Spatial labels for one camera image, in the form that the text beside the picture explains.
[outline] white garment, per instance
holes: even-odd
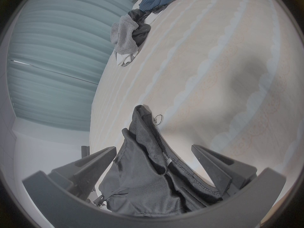
[[[159,13],[150,13],[148,17],[145,19],[145,24],[151,25],[151,23],[162,13],[163,11],[160,11]]]
[[[133,53],[133,57],[137,55],[138,51]],[[116,61],[117,61],[117,66],[122,66],[123,64],[127,64],[128,62],[131,62],[131,54],[124,54],[121,55],[117,53],[116,55]]]

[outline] pile of clothes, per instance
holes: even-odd
[[[122,16],[112,25],[111,42],[118,66],[126,66],[138,54],[138,47],[145,41],[151,23],[174,0],[142,0],[139,9]]]

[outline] gray knit garment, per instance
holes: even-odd
[[[138,24],[127,14],[121,16],[119,22],[112,25],[111,42],[115,45],[115,51],[121,55],[131,54],[138,50],[132,38],[132,32],[138,28]]]

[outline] teal curtain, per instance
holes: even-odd
[[[132,0],[29,0],[9,45],[16,115],[89,131],[93,97],[114,49],[111,26],[132,6]]]

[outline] vertical blind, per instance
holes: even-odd
[[[17,117],[89,131],[93,97],[114,49],[111,26],[132,6],[132,0],[29,0],[8,54]]]

